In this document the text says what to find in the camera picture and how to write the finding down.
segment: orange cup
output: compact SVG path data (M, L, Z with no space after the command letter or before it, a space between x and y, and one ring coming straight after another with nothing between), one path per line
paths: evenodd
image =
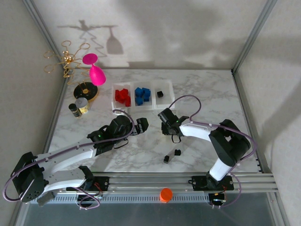
M164 188L160 192L160 201L168 203L173 197L173 192L169 188Z

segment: gray floor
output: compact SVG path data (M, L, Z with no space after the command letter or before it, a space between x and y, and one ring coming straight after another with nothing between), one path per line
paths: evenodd
M229 194L232 200L237 194ZM102 204L79 210L76 204L31 204L25 226L272 226L265 193L242 194L235 205L212 209L207 203Z

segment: black small block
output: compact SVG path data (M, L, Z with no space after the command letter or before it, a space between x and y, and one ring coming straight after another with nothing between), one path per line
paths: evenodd
M177 149L176 149L176 150L174 151L174 155L180 156L180 155L181 155L181 150L177 150Z
M163 97L163 92L162 91L159 91L157 92L157 96L160 98L160 97Z
M168 163L168 161L169 161L169 156L168 156L168 155L166 155L166 156L164 157L164 160L163 160L163 162L164 162L164 163Z

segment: gold wire tree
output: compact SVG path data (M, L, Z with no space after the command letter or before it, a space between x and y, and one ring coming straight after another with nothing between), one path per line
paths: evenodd
M82 69L84 70L84 72L81 72L80 74L82 74L83 76L87 76L89 77L89 75L87 74L87 72L89 71L89 69L85 69L81 67L81 63L78 62L79 60L82 60L81 58L76 58L76 54L80 51L80 50L86 50L90 48L90 44L89 43L83 43L79 46L79 49L75 52L75 54L71 54L68 51L68 46L71 45L71 41L69 40L65 40L62 42L61 44L63 47L66 48L65 51L63 51L63 56L59 56L56 55L53 51L47 51L46 53L44 53L44 57L49 59L51 57L58 57L59 59L61 59L61 62L54 64L54 65L47 65L44 67L44 71L47 73L51 73L53 72L53 70L55 70L56 66L58 65L62 65L64 64L64 78L70 78L70 80L68 81L68 85L73 84L72 80L74 78L74 73L75 70L74 69Z

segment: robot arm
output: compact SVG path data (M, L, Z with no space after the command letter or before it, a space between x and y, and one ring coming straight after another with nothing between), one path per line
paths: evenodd
M158 117L162 120L161 129L164 135L178 136L179 139L183 136L197 137L210 141L213 144L218 159L207 175L207 183L210 184L212 189L215 189L219 181L223 180L229 170L236 165L251 147L244 136L222 128L210 131L208 127L193 123L182 125L188 117L182 116L178 118L169 108L158 114ZM238 130L231 120L226 119L220 124Z
M93 181L94 177L85 166L80 166L73 170L62 170L80 160L92 158L113 149L121 141L127 140L127 137L118 138L129 134L132 127L132 122L126 116L119 115L112 120L110 125L101 127L99 130L88 134L87 137L68 147L37 156L34 156L32 152L24 154L16 165L12 175L32 162L42 159L46 160L23 170L13 179L14 186L21 201L31 201L41 194L55 189L79 187L84 183L92 184L91 181ZM147 128L148 122L146 118L137 119L137 125L135 125L133 132L129 136L143 133ZM90 145L81 147L82 144L87 143L90 143ZM63 153L55 158L50 158L57 153L75 146L77 146L75 150Z

